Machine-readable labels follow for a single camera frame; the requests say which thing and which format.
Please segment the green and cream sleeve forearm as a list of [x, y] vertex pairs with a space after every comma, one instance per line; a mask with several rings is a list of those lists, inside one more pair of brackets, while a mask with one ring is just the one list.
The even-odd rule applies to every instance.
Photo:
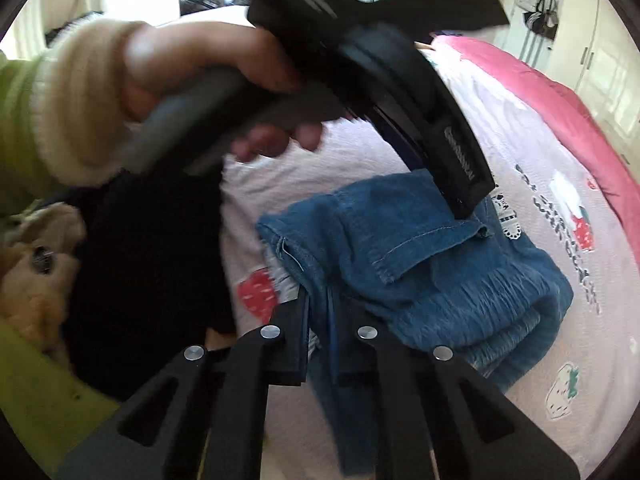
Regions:
[[1, 60], [1, 214], [120, 168], [130, 119], [122, 48], [139, 22], [100, 18], [61, 32], [32, 60]]

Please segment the person's left hand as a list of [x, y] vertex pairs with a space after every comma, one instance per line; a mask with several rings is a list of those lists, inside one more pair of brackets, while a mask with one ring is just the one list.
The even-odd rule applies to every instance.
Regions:
[[122, 102], [135, 122], [148, 118], [163, 96], [217, 66], [234, 67], [270, 91], [292, 93], [299, 88], [277, 39], [253, 27], [216, 22], [145, 25], [127, 39], [122, 60]]

